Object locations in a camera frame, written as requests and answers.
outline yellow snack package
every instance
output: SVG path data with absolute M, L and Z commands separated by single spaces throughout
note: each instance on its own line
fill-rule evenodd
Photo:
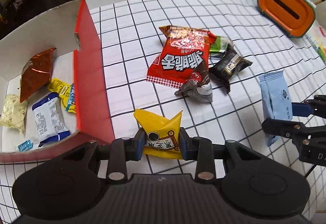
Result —
M 179 149 L 179 130 L 182 111 L 172 119 L 141 109 L 136 109 L 134 117 L 144 128 L 147 137 L 144 154 L 161 158 L 182 159 Z
M 48 90 L 59 94 L 61 104 L 66 112 L 76 113 L 74 84 L 69 85 L 57 78 L 52 78 L 48 84 Z
M 20 96 L 15 94 L 7 94 L 0 117 L 0 126 L 17 128 L 21 134 L 24 134 L 24 118 L 27 111 L 27 106 L 27 100 L 20 103 Z

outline pencil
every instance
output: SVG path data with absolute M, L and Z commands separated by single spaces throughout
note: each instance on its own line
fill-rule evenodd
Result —
M 324 1 L 326 1 L 326 0 L 319 0 L 319 1 L 316 1 L 316 2 L 315 2 L 315 5 L 318 5 L 318 4 L 320 4 L 320 3 L 324 2 Z

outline table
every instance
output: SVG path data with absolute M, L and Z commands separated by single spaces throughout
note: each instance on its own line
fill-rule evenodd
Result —
M 181 125 L 190 136 L 205 136 L 216 144 L 236 139 L 301 174 L 309 170 L 311 165 L 297 159 L 298 152 L 290 140 L 280 139 L 270 148 L 266 147 L 260 126 L 263 115 L 257 77 L 267 71 L 283 69 L 292 101 L 300 102 L 313 94 L 326 94 L 326 67 L 306 39 L 289 40 L 271 21 L 262 17 L 255 9 L 256 0 L 86 1 L 102 40 L 108 102 L 116 138 L 135 134 L 138 125 L 132 114 L 136 108 L 146 108 L 167 118 L 182 109 Z M 206 28 L 216 35 L 228 36 L 253 65 L 233 77 L 229 95 L 223 94 L 219 84 L 212 82 L 212 104 L 178 98 L 172 88 L 145 82 L 147 68 L 165 41 L 158 26 L 169 23 Z M 318 117 L 300 118 L 300 121 L 307 126 L 325 124 Z M 19 216 L 11 196 L 13 182 L 37 165 L 37 162 L 0 165 L 3 194 L 0 195 L 0 217 L 5 222 L 10 223 Z M 107 162 L 101 163 L 99 177 L 105 178 L 106 166 Z M 193 161 L 146 155 L 139 162 L 127 162 L 129 177 L 132 173 L 194 174 L 195 166 Z M 221 161 L 216 161 L 216 175 L 223 177 L 224 174 Z M 326 170 L 320 166 L 308 177 L 312 189 L 304 210 L 308 219 L 324 201 L 324 179 Z

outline red snack bag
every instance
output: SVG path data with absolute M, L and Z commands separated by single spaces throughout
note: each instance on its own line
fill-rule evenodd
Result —
M 172 25 L 160 30 L 167 39 L 146 80 L 180 89 L 200 62 L 204 60 L 208 68 L 209 48 L 216 36 L 210 31 Z
M 34 55 L 22 70 L 20 102 L 51 81 L 52 54 L 55 47 Z

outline snack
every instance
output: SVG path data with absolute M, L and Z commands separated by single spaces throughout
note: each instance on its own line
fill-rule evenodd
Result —
M 33 105 L 32 110 L 35 115 L 41 145 L 48 142 L 60 141 L 70 135 L 70 131 L 63 123 L 57 93 L 50 93 L 45 96 Z
M 213 91 L 209 81 L 209 72 L 204 61 L 194 69 L 189 79 L 174 94 L 183 93 L 203 103 L 213 101 Z
M 275 71 L 259 76 L 264 119 L 291 121 L 292 102 L 283 71 Z M 274 144 L 280 136 L 265 134 L 267 147 Z
M 43 85 L 51 80 L 52 54 L 56 48 L 50 48 L 34 55 L 22 69 L 20 102 L 25 101 Z
M 229 93 L 229 80 L 231 77 L 251 65 L 251 61 L 240 56 L 237 51 L 234 50 L 233 46 L 228 44 L 228 48 L 223 57 L 209 69 L 209 73 L 216 77 L 226 89 L 226 92 Z
M 136 109 L 134 117 L 146 132 L 144 154 L 161 158 L 182 159 L 179 149 L 179 130 L 182 111 L 172 119 Z
M 22 144 L 18 145 L 17 150 L 18 151 L 27 151 L 31 148 L 33 148 L 33 142 L 30 139 L 28 139 L 25 142 L 23 142 Z
M 228 45 L 233 45 L 232 41 L 223 36 L 217 36 L 215 42 L 211 45 L 209 49 L 210 53 L 223 53 L 227 50 Z
M 7 94 L 0 117 L 0 125 L 17 128 L 21 134 L 24 134 L 24 118 L 27 111 L 27 105 L 27 101 L 20 103 L 18 95 Z
M 48 84 L 48 90 L 59 94 L 61 104 L 66 112 L 76 113 L 74 84 L 69 85 L 57 78 L 53 78 Z
M 146 80 L 180 89 L 200 62 L 208 67 L 209 48 L 216 36 L 205 30 L 171 25 L 160 30 L 167 39 L 149 67 Z

